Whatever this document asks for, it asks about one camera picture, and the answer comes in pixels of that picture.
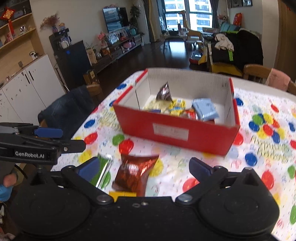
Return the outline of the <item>operator hand blue glove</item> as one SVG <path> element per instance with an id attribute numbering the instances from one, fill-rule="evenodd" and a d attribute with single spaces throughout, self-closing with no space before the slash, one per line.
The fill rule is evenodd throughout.
<path id="1" fill-rule="evenodd" d="M 1 202 L 5 202 L 9 200 L 13 186 L 16 184 L 17 180 L 18 180 L 18 176 L 15 173 L 8 174 L 4 177 L 3 184 L 1 184 L 1 191 L 0 191 Z"/>

